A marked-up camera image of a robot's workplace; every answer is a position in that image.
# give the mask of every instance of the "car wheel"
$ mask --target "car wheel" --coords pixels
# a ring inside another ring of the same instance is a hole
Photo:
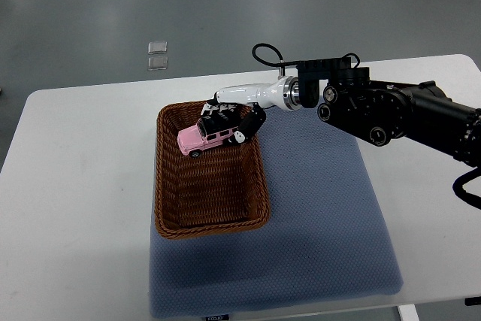
[[[201,150],[193,150],[191,153],[189,153],[189,156],[191,156],[192,158],[198,158],[201,154]]]

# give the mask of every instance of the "car window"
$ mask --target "car window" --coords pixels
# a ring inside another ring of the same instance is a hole
[[[208,116],[202,116],[201,122],[206,134],[213,135],[214,133],[237,127],[241,122],[241,116],[238,112],[218,112]]]
[[[204,127],[204,124],[203,124],[202,120],[199,120],[197,122],[197,127],[198,127],[198,130],[201,131],[202,137],[205,137],[205,127]]]

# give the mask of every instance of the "mat label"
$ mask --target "mat label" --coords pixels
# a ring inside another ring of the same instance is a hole
[[[225,319],[228,319],[228,315],[207,316],[205,321],[224,321]]]

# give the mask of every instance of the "white table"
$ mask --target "white table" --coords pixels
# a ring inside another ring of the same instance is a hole
[[[371,79],[436,80],[456,102],[481,106],[481,72],[466,56],[365,65]],[[33,93],[0,173],[0,319],[150,319],[157,113],[223,86],[276,76],[261,71]],[[235,319],[481,295],[481,210],[451,189],[469,168],[405,138],[359,146],[404,278],[401,291]],[[467,189],[481,194],[481,182],[473,183]]]

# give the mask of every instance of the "gray floor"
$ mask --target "gray floor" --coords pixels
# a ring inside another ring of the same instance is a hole
[[[481,0],[0,0],[0,166],[35,90],[263,70],[250,55],[260,41],[275,44],[286,59],[463,53],[481,67],[480,5]],[[169,68],[148,72],[147,44],[163,39]],[[418,309],[421,321],[481,315],[462,301]],[[385,309],[309,319],[399,318]]]

